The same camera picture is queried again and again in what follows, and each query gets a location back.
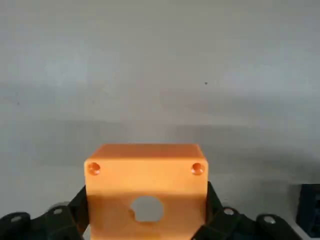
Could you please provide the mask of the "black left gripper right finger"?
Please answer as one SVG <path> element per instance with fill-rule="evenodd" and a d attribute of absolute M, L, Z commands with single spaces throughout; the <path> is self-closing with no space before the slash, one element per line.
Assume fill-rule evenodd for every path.
<path fill-rule="evenodd" d="M 223 206 L 211 182 L 207 183 L 205 223 L 193 240 L 299 240 L 297 232 L 275 214 L 260 214 L 255 220 L 230 206 Z"/>

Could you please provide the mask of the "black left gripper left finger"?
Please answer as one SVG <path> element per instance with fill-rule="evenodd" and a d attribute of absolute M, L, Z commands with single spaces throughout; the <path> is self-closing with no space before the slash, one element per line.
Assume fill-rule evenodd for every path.
<path fill-rule="evenodd" d="M 16 211 L 0 218 L 2 240 L 82 240 L 89 226 L 86 188 L 68 204 L 58 204 L 42 215 L 31 218 Z"/>

